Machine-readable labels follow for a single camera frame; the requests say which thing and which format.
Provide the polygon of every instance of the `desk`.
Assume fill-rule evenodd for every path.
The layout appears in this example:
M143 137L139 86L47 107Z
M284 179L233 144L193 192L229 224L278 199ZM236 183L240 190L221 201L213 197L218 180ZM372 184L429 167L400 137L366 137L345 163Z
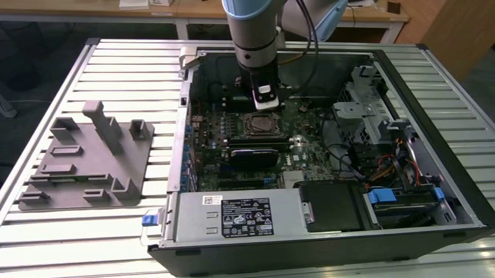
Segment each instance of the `desk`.
M385 0L374 7L346 10L338 27L385 29L381 43L393 43L409 16L385 10ZM187 39L187 24L226 24L220 0L174 0L147 10L118 10L118 0L14 0L0 1L0 20L85 23L171 23L178 39Z

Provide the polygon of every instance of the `power supply label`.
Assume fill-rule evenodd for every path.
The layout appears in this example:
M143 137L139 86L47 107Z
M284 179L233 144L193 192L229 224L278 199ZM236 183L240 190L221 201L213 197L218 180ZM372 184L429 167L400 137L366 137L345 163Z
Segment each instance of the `power supply label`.
M269 198L221 201L221 235L225 238L272 234Z

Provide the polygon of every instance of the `slotted metal surface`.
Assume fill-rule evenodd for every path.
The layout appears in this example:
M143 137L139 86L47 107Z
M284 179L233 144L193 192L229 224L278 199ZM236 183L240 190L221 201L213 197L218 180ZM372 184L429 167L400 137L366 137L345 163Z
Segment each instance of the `slotted metal surface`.
M175 106L181 82L178 50L182 46L221 47L228 42L101 40L86 46L34 132L34 139L0 191L1 277L170 277L146 254L146 240L159 230L150 227L141 238L141 215L165 204L166 177L173 148ZM288 43L286 47L302 47ZM495 132L486 116L432 63L428 52L409 45L322 44L321 48L382 49L425 112L433 120L477 186L495 205ZM17 197L27 175L39 164L50 142L45 131L54 116L87 122L79 108L85 100L102 100L105 114L117 121L143 119L155 128L149 153L142 198L133 207L21 212ZM396 100L392 105L404 116ZM373 263L250 273L234 277L492 277L495 239L448 246L421 258Z

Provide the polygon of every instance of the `robotic arm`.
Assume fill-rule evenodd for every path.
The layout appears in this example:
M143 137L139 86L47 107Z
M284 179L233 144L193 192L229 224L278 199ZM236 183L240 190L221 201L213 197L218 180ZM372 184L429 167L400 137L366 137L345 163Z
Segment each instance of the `robotic arm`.
M221 0L241 69L241 81L252 92L257 110L278 106L276 23L284 30L314 40L298 0ZM316 22L316 39L325 41L345 11L346 0L305 0Z

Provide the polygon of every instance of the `white box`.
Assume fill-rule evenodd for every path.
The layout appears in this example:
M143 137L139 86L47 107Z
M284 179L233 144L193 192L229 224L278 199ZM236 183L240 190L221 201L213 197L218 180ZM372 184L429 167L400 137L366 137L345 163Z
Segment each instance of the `white box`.
M170 6L173 0L149 0L150 5Z
M119 0L119 10L146 10L149 9L147 0Z

